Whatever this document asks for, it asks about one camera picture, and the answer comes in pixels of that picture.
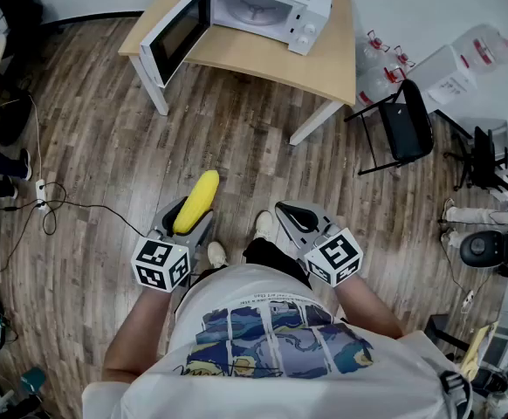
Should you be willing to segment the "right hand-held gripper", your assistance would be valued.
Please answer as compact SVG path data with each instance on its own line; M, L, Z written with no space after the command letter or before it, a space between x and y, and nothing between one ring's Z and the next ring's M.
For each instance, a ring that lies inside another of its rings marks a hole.
M278 202L275 211L309 273L336 287L360 270L361 247L351 231L333 223L333 218L320 205L286 200ZM306 239L313 229L324 230Z

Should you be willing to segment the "yellow corn cob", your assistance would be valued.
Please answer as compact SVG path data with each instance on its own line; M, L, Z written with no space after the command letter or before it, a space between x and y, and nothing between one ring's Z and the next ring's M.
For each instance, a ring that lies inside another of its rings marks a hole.
M216 170L205 171L180 209L173 223L176 234L189 233L201 217L207 213L213 203L219 185Z

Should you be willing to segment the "white microwave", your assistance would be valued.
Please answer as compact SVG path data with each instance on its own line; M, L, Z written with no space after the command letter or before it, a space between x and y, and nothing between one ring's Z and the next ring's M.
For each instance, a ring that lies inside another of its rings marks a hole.
M330 17L333 0L277 0L292 6L284 23L252 26L222 11L217 0L181 0L141 40L140 60L149 77L163 88L211 26L245 31L287 45L307 55Z

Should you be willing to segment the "person's right forearm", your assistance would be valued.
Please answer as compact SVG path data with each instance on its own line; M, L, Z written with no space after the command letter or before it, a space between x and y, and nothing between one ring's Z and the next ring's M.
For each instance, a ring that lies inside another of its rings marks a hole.
M404 335L400 321L357 274L335 286L334 292L350 324L394 340Z

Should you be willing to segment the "microwave glass turntable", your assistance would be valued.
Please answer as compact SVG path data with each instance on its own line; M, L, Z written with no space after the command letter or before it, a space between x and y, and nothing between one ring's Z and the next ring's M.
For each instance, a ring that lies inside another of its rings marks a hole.
M277 0L217 0L223 12L252 26L284 23L292 10L290 4Z

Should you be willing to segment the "person's white right shoe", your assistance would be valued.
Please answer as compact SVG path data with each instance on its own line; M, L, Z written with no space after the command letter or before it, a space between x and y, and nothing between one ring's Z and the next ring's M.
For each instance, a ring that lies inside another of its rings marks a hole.
M257 215L255 223L255 235L254 238L263 238L264 240L272 241L272 230L273 230L273 217L270 211L263 210Z

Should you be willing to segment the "person's white shoe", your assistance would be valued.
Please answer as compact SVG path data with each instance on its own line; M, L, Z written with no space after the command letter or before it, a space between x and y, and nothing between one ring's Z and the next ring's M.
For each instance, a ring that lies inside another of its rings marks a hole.
M272 230L273 230L273 217L270 211L263 210L257 215L255 223L255 235L254 238L263 238L264 240L272 241Z
M227 255L223 246L217 241L211 242L207 248L208 260L213 269L224 268L228 265Z

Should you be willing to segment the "person's white left shoe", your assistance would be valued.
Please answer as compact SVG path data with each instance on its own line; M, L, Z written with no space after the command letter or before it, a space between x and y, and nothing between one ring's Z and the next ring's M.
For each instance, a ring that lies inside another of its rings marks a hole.
M211 242L207 248L208 260L213 269L224 268L228 265L227 255L223 246L217 241Z

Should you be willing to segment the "person's black trousers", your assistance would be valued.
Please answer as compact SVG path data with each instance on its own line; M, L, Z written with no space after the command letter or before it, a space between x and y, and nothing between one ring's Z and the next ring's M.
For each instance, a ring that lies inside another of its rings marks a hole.
M305 296L312 291L309 278L301 266L274 243L256 238L243 252L244 264L220 266L206 271L189 289L189 293L218 297L250 296L257 293L290 293Z

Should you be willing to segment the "black folding chair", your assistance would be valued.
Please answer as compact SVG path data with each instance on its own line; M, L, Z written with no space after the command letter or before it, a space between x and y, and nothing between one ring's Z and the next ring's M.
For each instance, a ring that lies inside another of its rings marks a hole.
M364 114L378 109L387 136L393 161L378 166ZM421 91L411 79L402 81L398 90L387 98L379 100L344 119L362 121L370 147L374 167L362 169L358 175L366 175L386 168L402 167L430 154L434 147L434 135L427 108Z

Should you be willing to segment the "clear water jug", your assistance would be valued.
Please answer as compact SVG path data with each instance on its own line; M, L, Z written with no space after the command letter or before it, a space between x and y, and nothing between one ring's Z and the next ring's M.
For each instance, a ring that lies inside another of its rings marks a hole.
M384 66L394 76L406 78L410 70L415 67L412 61L400 45L386 52Z
M390 46L382 42L376 36L374 30L367 33L365 38L359 38L355 43L355 70L357 75L364 74L369 69L377 66Z
M373 67L358 78L356 98L363 106L370 106L396 93L405 78L400 67Z
M476 75L508 65L508 39L490 24L479 24L459 36L451 46L466 67Z

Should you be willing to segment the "light wooden table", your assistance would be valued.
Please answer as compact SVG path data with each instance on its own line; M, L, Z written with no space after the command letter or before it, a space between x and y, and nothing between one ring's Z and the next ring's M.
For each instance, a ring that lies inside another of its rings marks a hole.
M157 111L169 106L163 91L148 75L139 57L140 43L180 0L154 0L140 16L119 54L130 59ZM352 0L333 0L331 16L309 54L289 52L275 40L227 27L207 30L185 58L187 62L268 79L324 98L291 135L297 146L343 106L356 103L355 35Z

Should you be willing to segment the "person's white printed shirt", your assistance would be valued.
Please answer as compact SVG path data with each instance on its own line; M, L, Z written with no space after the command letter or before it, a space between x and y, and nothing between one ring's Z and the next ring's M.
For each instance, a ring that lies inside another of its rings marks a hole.
M347 324L313 291L188 292L167 353L82 403L84 419L468 419L472 390L425 336Z

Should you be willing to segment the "black round device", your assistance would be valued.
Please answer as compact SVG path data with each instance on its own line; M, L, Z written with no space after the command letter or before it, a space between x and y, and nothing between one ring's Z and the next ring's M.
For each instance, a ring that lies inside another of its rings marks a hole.
M489 268L508 263L508 233L481 230L462 241L459 253L462 261L473 268Z

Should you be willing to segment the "white cardboard box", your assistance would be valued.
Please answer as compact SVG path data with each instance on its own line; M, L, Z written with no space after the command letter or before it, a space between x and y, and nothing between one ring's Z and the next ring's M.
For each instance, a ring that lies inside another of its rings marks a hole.
M428 113L477 90L475 76L451 45L444 45L414 66L407 77L419 88Z

